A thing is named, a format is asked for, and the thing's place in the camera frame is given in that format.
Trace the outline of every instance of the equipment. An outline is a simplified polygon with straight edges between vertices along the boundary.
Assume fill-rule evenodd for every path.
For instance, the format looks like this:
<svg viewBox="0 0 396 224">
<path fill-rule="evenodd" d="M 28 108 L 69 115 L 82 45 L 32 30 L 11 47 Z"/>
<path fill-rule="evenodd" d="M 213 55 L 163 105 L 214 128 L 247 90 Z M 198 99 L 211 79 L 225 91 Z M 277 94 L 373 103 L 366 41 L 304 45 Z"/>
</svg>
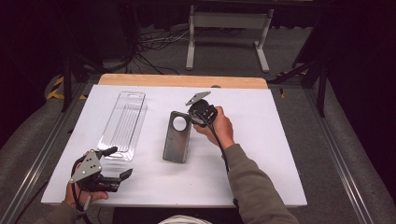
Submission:
<svg viewBox="0 0 396 224">
<path fill-rule="evenodd" d="M 117 152 L 116 147 L 111 147 L 103 151 L 94 151 L 93 149 L 90 150 L 86 156 L 76 160 L 69 183 L 74 184 L 77 182 L 81 189 L 85 189 L 89 192 L 117 192 L 120 182 L 127 179 L 132 174 L 133 169 L 129 169 L 121 173 L 120 177 L 102 176 L 100 174 L 102 172 L 102 166 L 99 160 L 102 158 L 102 156 L 109 156 L 115 152 Z M 76 170 L 77 165 L 81 162 L 82 164 Z"/>
<path fill-rule="evenodd" d="M 218 115 L 218 110 L 210 105 L 203 98 L 210 94 L 210 91 L 196 93 L 186 105 L 191 105 L 189 115 L 191 116 L 191 123 L 198 124 L 201 127 L 210 125 Z"/>
</svg>

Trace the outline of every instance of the white object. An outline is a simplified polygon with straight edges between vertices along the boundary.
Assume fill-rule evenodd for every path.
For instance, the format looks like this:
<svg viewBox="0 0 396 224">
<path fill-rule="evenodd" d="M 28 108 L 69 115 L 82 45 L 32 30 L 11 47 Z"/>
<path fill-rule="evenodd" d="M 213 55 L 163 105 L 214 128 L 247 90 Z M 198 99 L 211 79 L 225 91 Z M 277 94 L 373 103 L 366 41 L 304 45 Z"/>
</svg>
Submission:
<svg viewBox="0 0 396 224">
<path fill-rule="evenodd" d="M 94 86 L 75 130 L 64 149 L 42 203 L 60 203 L 73 163 L 96 148 L 120 91 L 146 94 L 148 110 L 132 161 L 101 160 L 104 176 L 134 168 L 108 200 L 111 206 L 233 207 L 233 195 L 217 147 L 191 129 L 186 163 L 163 160 L 169 115 L 187 112 L 185 102 L 196 92 L 211 91 L 205 99 L 221 105 L 233 123 L 234 138 L 272 179 L 287 206 L 306 205 L 304 190 L 290 153 L 270 90 Z"/>
</svg>

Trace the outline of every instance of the camera cutout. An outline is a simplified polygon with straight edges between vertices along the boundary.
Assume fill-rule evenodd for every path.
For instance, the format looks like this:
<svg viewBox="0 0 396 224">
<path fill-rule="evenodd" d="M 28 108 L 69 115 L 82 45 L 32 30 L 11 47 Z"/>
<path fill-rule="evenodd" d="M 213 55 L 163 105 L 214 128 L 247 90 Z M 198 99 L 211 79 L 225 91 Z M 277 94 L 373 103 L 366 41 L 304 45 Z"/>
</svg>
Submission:
<svg viewBox="0 0 396 224">
<path fill-rule="evenodd" d="M 177 131 L 181 132 L 181 131 L 183 131 L 184 129 L 186 129 L 186 127 L 187 127 L 187 122 L 186 122 L 186 120 L 185 120 L 184 118 L 182 118 L 182 117 L 175 117 L 174 120 L 173 120 L 173 126 L 174 126 L 174 128 L 175 128 Z"/>
</svg>

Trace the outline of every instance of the metal rail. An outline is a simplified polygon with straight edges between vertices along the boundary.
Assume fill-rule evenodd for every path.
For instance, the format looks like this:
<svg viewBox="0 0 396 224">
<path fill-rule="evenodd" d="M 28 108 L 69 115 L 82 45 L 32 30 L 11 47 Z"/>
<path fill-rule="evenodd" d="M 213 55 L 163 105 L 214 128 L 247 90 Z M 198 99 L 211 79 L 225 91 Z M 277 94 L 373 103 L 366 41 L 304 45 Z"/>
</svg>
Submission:
<svg viewBox="0 0 396 224">
<path fill-rule="evenodd" d="M 305 97 L 308 100 L 308 103 L 310 104 L 315 114 L 320 129 L 323 131 L 323 134 L 326 137 L 330 154 L 332 156 L 332 161 L 334 162 L 335 168 L 340 175 L 341 181 L 343 182 L 349 200 L 351 201 L 352 206 L 355 209 L 355 213 L 358 216 L 359 222 L 364 224 L 374 223 L 366 205 L 364 204 L 363 198 L 359 193 L 355 180 L 352 174 L 349 172 L 349 169 L 347 168 L 347 164 L 344 161 L 341 151 L 335 143 L 335 139 L 332 135 L 332 131 L 329 128 L 329 125 L 327 124 L 326 119 L 322 118 L 317 110 L 317 100 L 313 91 L 304 90 L 304 93 Z"/>
<path fill-rule="evenodd" d="M 85 89 L 86 84 L 78 83 L 74 92 L 73 92 L 73 100 L 70 106 L 60 114 L 58 119 L 53 126 L 49 137 L 47 138 L 46 142 L 44 143 L 43 147 L 41 148 L 40 152 L 38 153 L 37 157 L 35 158 L 35 162 L 33 163 L 30 170 L 26 173 L 25 178 L 23 179 L 20 188 L 18 189 L 17 193 L 14 196 L 14 199 L 9 204 L 9 207 L 5 214 L 3 215 L 0 223 L 2 224 L 13 224 L 21 210 L 23 209 L 24 205 L 26 204 L 30 193 L 35 186 L 37 179 L 40 177 L 41 172 L 44 169 L 44 166 L 47 163 L 48 158 L 54 148 L 55 143 L 58 140 L 58 136 L 60 134 L 60 130 L 64 126 L 67 118 L 69 117 L 71 111 L 73 110 L 76 102 L 78 101 L 79 96 Z"/>
</svg>

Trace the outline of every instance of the hand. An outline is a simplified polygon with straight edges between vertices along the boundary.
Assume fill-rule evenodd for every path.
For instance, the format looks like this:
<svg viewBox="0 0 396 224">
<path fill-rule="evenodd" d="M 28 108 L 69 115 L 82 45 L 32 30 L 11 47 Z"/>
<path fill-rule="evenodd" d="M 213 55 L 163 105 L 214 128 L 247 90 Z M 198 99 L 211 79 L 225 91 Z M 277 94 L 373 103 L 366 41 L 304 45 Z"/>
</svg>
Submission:
<svg viewBox="0 0 396 224">
<path fill-rule="evenodd" d="M 77 196 L 79 195 L 79 203 L 80 204 L 85 204 L 85 202 L 88 199 L 88 196 L 91 195 L 91 202 L 100 200 L 100 199 L 108 199 L 108 194 L 107 192 L 104 191 L 97 191 L 97 192 L 88 192 L 86 190 L 83 190 L 80 193 L 80 188 L 77 183 L 74 183 L 76 187 L 76 194 Z M 67 188 L 66 188 L 66 196 L 64 197 L 64 202 L 73 208 L 76 207 L 76 202 L 73 197 L 73 190 L 72 190 L 72 184 L 68 183 Z"/>
<path fill-rule="evenodd" d="M 213 121 L 213 128 L 215 129 L 222 147 L 226 149 L 235 144 L 233 141 L 233 125 L 230 120 L 225 117 L 221 106 L 216 106 L 216 109 L 218 110 L 218 116 L 215 118 L 215 121 Z M 208 127 L 202 128 L 199 125 L 194 124 L 194 129 L 198 133 L 206 135 L 207 139 L 209 139 L 211 143 L 219 146 L 218 141 Z"/>
</svg>

